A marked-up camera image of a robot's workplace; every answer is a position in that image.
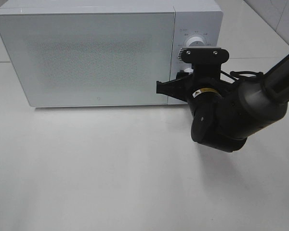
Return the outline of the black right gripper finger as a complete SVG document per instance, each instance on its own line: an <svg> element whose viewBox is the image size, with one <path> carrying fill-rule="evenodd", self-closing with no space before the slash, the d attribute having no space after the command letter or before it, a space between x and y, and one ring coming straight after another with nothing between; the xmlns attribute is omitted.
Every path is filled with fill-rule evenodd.
<svg viewBox="0 0 289 231"><path fill-rule="evenodd" d="M187 102L190 98L189 96L189 85L190 76L185 76L182 78L177 78L167 82L156 82L156 93L163 94L184 102Z"/></svg>
<svg viewBox="0 0 289 231"><path fill-rule="evenodd" d="M177 72L176 74L176 79L185 79L185 78L189 78L190 76L193 75L193 71L183 71L183 70L180 70L179 72Z"/></svg>

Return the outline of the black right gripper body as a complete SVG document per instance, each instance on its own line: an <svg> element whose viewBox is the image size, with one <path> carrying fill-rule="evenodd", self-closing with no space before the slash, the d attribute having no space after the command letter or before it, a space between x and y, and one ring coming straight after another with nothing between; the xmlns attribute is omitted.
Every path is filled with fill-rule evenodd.
<svg viewBox="0 0 289 231"><path fill-rule="evenodd" d="M196 65L190 76L186 103L217 103L231 93L231 83L221 79L221 65Z"/></svg>

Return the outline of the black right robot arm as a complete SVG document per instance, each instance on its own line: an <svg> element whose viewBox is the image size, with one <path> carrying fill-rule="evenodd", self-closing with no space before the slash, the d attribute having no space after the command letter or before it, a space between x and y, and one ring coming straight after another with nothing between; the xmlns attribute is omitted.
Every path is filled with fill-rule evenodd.
<svg viewBox="0 0 289 231"><path fill-rule="evenodd" d="M229 59L221 48L184 47L179 58L193 73L179 73L176 84L193 117L194 142L225 152L239 150L247 138L282 119L289 103L289 54L268 72L232 71L221 79Z"/></svg>

